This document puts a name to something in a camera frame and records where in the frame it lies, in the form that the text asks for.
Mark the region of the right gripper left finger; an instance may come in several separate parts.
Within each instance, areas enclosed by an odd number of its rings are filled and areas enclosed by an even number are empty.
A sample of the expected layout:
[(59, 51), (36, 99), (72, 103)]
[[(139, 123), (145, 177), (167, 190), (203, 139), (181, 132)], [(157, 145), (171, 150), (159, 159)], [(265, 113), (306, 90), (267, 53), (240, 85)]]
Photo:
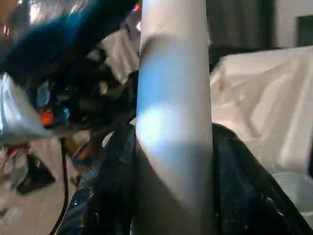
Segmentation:
[(134, 212), (134, 125), (117, 129), (93, 152), (59, 235), (129, 235)]

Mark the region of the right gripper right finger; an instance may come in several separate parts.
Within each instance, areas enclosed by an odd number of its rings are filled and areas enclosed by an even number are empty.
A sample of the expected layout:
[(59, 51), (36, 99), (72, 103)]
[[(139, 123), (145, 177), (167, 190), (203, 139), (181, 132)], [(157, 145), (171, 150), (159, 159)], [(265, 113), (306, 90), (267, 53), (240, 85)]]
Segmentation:
[(313, 230), (243, 141), (214, 123), (216, 234), (311, 235)]

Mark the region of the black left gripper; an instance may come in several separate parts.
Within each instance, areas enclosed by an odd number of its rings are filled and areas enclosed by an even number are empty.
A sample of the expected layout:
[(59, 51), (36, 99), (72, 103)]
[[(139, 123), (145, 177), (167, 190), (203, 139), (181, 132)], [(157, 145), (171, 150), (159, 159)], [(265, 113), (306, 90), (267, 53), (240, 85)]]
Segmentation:
[(36, 110), (48, 130), (95, 130), (134, 117), (137, 52), (95, 49), (116, 31), (135, 0), (95, 0), (82, 10), (31, 27), (0, 59), (7, 73), (37, 80)]

